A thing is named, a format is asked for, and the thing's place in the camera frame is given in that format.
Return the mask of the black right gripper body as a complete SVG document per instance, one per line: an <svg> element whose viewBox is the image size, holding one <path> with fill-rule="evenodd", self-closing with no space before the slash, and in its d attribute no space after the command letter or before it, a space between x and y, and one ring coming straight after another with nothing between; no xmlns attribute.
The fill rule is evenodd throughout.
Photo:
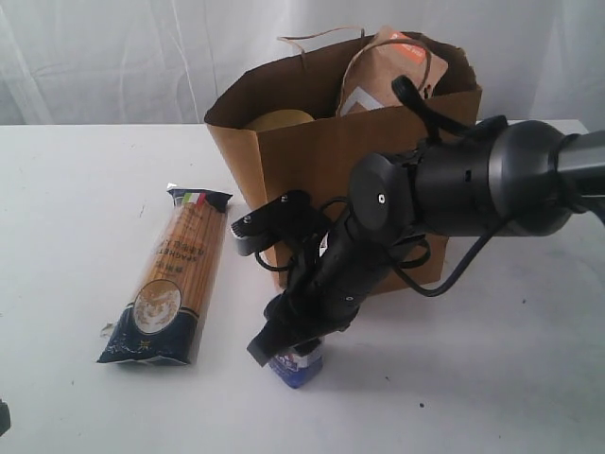
<svg viewBox="0 0 605 454"><path fill-rule="evenodd" d="M324 335L345 330L402 259L398 219L343 212L327 220L325 230L297 250L284 291L302 299L302 323L326 324Z"/></svg>

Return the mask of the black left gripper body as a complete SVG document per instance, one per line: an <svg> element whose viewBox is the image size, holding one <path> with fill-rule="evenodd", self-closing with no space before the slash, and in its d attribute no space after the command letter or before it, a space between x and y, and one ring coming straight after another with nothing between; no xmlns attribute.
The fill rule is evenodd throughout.
<svg viewBox="0 0 605 454"><path fill-rule="evenodd" d="M11 427L9 405L0 400L0 433L6 433Z"/></svg>

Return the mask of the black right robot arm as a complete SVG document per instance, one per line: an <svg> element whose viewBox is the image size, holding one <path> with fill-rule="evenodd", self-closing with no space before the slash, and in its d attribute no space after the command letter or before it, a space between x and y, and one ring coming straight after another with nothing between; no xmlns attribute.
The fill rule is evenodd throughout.
<svg viewBox="0 0 605 454"><path fill-rule="evenodd" d="M259 364L349 327L390 273L425 297L448 291L496 236L549 236L575 214L604 214L604 134L564 134L536 120L483 121L450 143L373 153L352 170L337 220L316 214L285 291L268 303L248 350ZM430 235L475 244L438 287L409 278Z"/></svg>

